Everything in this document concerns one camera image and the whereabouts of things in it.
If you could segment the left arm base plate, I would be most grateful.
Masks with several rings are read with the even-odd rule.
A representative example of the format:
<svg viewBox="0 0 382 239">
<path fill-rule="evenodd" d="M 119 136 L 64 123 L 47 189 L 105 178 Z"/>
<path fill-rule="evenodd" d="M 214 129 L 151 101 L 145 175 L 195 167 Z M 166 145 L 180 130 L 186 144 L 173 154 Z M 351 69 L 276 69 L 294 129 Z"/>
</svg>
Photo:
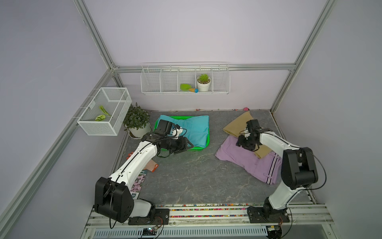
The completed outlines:
<svg viewBox="0 0 382 239">
<path fill-rule="evenodd" d="M 129 218 L 130 226 L 146 226 L 146 225 L 168 225 L 170 219 L 169 209 L 153 209 L 146 217 Z"/>
</svg>

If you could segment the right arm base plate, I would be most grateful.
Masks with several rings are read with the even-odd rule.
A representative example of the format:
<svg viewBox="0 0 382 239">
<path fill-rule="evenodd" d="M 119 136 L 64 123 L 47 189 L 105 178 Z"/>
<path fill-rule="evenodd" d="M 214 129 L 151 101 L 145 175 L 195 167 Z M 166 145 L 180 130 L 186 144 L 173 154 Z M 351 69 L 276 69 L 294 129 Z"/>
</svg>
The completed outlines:
<svg viewBox="0 0 382 239">
<path fill-rule="evenodd" d="M 272 223 L 272 224 L 281 224 L 289 223 L 290 219 L 286 212 L 286 209 L 283 210 L 274 210 L 272 207 L 253 207 L 250 206 L 247 208 L 247 214 L 249 221 L 252 224 L 256 223 Z"/>
</svg>

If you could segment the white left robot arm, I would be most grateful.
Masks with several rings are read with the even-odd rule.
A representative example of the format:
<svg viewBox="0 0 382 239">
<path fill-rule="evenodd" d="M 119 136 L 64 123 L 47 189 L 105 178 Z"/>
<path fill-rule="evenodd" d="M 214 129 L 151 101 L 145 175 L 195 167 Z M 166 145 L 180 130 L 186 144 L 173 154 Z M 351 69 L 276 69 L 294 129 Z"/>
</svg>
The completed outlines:
<svg viewBox="0 0 382 239">
<path fill-rule="evenodd" d="M 142 137 L 137 149 L 119 169 L 96 182 L 95 212 L 119 223 L 129 219 L 137 225 L 154 223 L 158 218 L 154 203 L 133 199 L 130 191 L 140 172 L 161 149 L 178 154 L 194 147 L 186 133 L 187 129 L 178 124 L 160 120 L 153 132 Z"/>
</svg>

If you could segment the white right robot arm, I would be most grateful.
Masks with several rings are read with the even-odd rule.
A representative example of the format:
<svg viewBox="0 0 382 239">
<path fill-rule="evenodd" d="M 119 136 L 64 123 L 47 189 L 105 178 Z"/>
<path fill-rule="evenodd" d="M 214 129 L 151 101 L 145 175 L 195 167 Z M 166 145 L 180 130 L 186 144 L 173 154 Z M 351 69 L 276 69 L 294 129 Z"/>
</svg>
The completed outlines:
<svg viewBox="0 0 382 239">
<path fill-rule="evenodd" d="M 262 209 L 264 217 L 284 214 L 288 203 L 297 194 L 318 181 L 312 150 L 293 145 L 270 129 L 262 128 L 256 119 L 246 123 L 246 128 L 240 132 L 236 145 L 252 152 L 265 145 L 282 159 L 282 182 L 265 200 Z"/>
</svg>

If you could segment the purple pants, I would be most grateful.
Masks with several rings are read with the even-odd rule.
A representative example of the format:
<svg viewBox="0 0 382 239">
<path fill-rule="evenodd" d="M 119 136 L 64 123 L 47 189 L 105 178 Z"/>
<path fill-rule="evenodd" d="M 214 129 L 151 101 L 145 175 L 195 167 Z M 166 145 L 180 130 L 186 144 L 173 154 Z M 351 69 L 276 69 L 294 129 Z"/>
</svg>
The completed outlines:
<svg viewBox="0 0 382 239">
<path fill-rule="evenodd" d="M 281 157 L 271 151 L 265 157 L 258 158 L 255 153 L 238 147 L 236 143 L 237 138 L 228 136 L 215 156 L 219 160 L 229 161 L 244 168 L 249 174 L 266 184 L 276 184 L 282 165 Z"/>
</svg>

